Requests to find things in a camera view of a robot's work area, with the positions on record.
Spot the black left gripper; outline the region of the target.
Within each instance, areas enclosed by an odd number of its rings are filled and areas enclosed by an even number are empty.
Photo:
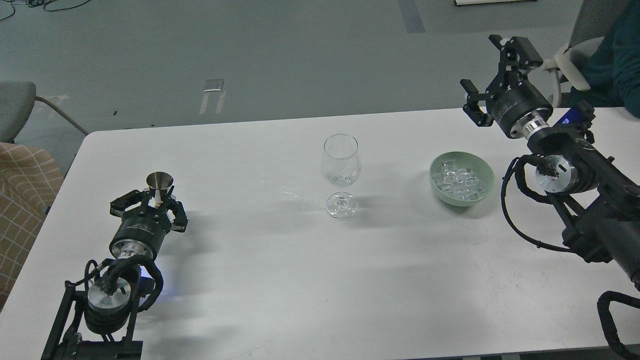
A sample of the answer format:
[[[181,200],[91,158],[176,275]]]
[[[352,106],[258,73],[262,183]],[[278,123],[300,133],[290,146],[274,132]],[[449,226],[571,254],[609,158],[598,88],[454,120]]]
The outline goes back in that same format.
[[[170,186],[162,197],[162,208],[148,207],[151,198],[149,190],[131,190],[114,199],[109,204],[109,213],[121,218],[118,230],[110,242],[109,250],[115,259],[134,255],[144,255],[156,260],[164,238],[169,232],[184,233],[188,227],[188,217],[183,203],[173,195],[175,187]],[[169,211],[173,221],[166,215]]]

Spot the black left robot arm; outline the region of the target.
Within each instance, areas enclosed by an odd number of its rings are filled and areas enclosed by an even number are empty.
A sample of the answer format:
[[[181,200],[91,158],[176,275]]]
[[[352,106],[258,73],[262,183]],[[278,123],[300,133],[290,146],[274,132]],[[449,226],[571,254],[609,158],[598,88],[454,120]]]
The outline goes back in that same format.
[[[133,338],[137,317],[163,291],[155,261],[172,231],[183,233],[188,217],[173,184],[150,184],[110,203],[120,219],[110,258],[87,262],[64,294],[42,351],[43,360],[139,360],[143,342]]]

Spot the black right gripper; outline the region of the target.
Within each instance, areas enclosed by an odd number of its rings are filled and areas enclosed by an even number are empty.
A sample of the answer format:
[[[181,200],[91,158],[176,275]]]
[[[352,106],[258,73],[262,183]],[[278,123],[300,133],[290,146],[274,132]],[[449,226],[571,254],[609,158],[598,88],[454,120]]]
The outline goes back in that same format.
[[[499,51],[498,71],[487,89],[498,91],[480,93],[470,79],[461,79],[459,84],[466,93],[466,103],[462,111],[478,127],[492,126],[494,120],[506,137],[522,137],[521,120],[528,122],[538,116],[548,120],[553,114],[551,103],[530,82],[528,73],[541,68],[541,55],[528,38],[513,36],[510,39],[498,34],[490,34],[489,41]],[[487,102],[487,112],[480,102]]]

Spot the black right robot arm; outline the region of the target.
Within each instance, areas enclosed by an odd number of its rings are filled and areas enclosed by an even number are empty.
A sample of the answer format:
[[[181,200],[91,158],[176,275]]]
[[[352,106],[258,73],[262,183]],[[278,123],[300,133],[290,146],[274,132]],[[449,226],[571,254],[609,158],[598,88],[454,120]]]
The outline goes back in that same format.
[[[578,256],[587,264],[615,263],[639,287],[639,185],[603,156],[591,132],[594,107],[585,101],[570,107],[549,125],[555,105],[528,79],[530,71],[550,69],[524,37],[491,34],[499,53],[494,79],[479,91],[462,79],[462,107],[474,125],[498,125],[505,137],[526,142],[528,153],[515,157],[500,188],[500,206],[514,232],[538,249]],[[553,207],[563,223],[560,246],[523,233],[506,206],[510,180],[519,192]]]

